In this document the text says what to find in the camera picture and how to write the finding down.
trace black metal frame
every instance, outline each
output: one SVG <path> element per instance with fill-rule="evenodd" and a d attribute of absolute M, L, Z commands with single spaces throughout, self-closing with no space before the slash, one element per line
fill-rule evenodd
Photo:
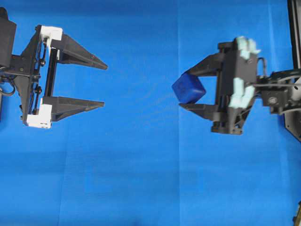
<path fill-rule="evenodd" d="M 0 34 L 0 68 L 4 68 L 3 71 L 0 71 L 0 82 L 9 82 L 14 90 L 16 88 L 18 91 L 21 98 L 20 108 L 23 113 L 21 119 L 25 125 L 28 125 L 27 116 L 39 113 L 38 101 L 42 92 L 39 86 L 40 68 L 46 63 L 47 40 L 41 39 L 42 26 L 38 25 L 35 28 L 34 36 L 22 54 L 12 55 L 16 24 L 8 20 L 7 11 L 4 8 L 0 8 L 0 25 L 7 31 Z M 104 102 L 53 97 L 52 95 L 57 63 L 77 64 L 104 70 L 108 66 L 66 34 L 62 34 L 61 40 L 52 40 L 50 48 L 47 81 L 42 104 L 52 105 L 52 121 L 103 107 Z"/>
<path fill-rule="evenodd" d="M 288 0 L 294 69 L 301 68 L 301 0 Z M 301 111 L 285 113 L 285 128 L 301 141 Z"/>

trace metal rod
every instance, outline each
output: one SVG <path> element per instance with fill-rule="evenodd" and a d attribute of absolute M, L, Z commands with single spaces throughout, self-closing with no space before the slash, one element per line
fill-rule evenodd
<path fill-rule="evenodd" d="M 51 97 L 53 93 L 53 87 L 55 84 L 57 52 L 58 50 L 55 48 L 52 48 L 50 51 L 49 66 L 48 66 L 47 80 L 45 85 L 45 95 L 44 95 L 46 97 Z"/>

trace black plastic part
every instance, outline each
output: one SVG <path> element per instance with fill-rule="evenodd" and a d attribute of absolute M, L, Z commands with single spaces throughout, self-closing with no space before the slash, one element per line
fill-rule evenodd
<path fill-rule="evenodd" d="M 264 90 L 261 98 L 263 106 L 285 108 L 288 106 L 288 89 Z"/>
<path fill-rule="evenodd" d="M 46 97 L 51 97 L 53 93 L 53 88 L 55 84 L 55 73 L 56 73 L 56 63 L 57 63 L 57 49 L 53 48 L 50 51 L 49 66 L 47 72 L 47 79 L 45 85 Z"/>
<path fill-rule="evenodd" d="M 65 97 L 43 97 L 43 104 L 52 105 L 51 119 L 59 121 L 68 116 L 87 112 L 104 106 L 104 102 Z"/>
<path fill-rule="evenodd" d="M 104 70 L 108 68 L 104 62 L 98 59 L 95 55 L 89 53 L 66 34 L 63 34 L 61 41 L 52 40 L 51 47 L 60 50 L 58 63 L 83 65 Z"/>
<path fill-rule="evenodd" d="M 223 60 L 223 53 L 209 55 L 200 63 L 190 68 L 187 73 L 194 76 L 215 76 L 216 72 L 222 68 Z"/>
<path fill-rule="evenodd" d="M 0 8 L 0 82 L 10 82 L 21 98 L 21 119 L 27 124 L 28 114 L 38 113 L 38 101 L 41 93 L 39 86 L 40 67 L 45 65 L 46 40 L 41 39 L 41 25 L 21 55 L 12 55 L 16 24 L 8 21 L 8 14 Z M 52 119 L 59 121 L 65 117 L 103 107 L 103 102 L 86 101 L 64 97 L 52 97 L 57 63 L 78 64 L 99 69 L 108 66 L 89 53 L 68 35 L 62 40 L 52 40 L 51 52 L 43 103 L 52 105 Z"/>
<path fill-rule="evenodd" d="M 40 31 L 41 25 L 36 27 L 36 33 L 20 56 L 13 55 L 11 67 L 5 71 L 6 75 L 14 77 L 16 89 L 19 92 L 22 105 L 22 120 L 27 125 L 27 115 L 32 113 L 34 100 L 34 85 L 38 84 L 40 72 L 38 68 L 40 56 Z"/>
<path fill-rule="evenodd" d="M 0 67 L 10 67 L 16 24 L 8 20 L 7 11 L 0 8 Z"/>
<path fill-rule="evenodd" d="M 180 104 L 184 109 L 213 121 L 212 132 L 242 134 L 242 127 L 255 100 L 253 98 L 244 110 L 229 107 L 230 97 L 234 93 L 234 78 L 241 78 L 245 85 L 256 83 L 257 80 L 257 55 L 250 54 L 250 58 L 245 60 L 236 45 L 235 41 L 219 43 L 219 53 L 209 55 L 187 71 L 195 76 L 217 76 L 214 105 Z"/>

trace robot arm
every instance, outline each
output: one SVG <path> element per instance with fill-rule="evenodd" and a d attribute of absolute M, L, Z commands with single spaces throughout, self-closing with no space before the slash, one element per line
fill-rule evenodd
<path fill-rule="evenodd" d="M 258 57 L 256 43 L 242 36 L 220 43 L 218 49 L 218 53 L 190 68 L 173 84 L 180 106 L 213 121 L 212 132 L 240 135 L 255 98 L 261 98 L 271 113 L 285 114 L 286 128 L 301 140 L 301 70 L 267 77 L 266 62 Z M 263 76 L 257 74 L 260 60 Z M 206 93 L 198 79 L 203 76 L 217 76 L 214 105 L 196 104 Z"/>

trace blue cube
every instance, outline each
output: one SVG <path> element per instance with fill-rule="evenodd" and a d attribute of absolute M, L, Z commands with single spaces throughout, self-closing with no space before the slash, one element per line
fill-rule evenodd
<path fill-rule="evenodd" d="M 172 87 L 181 104 L 194 104 L 206 94 L 198 77 L 188 73 L 182 74 Z"/>

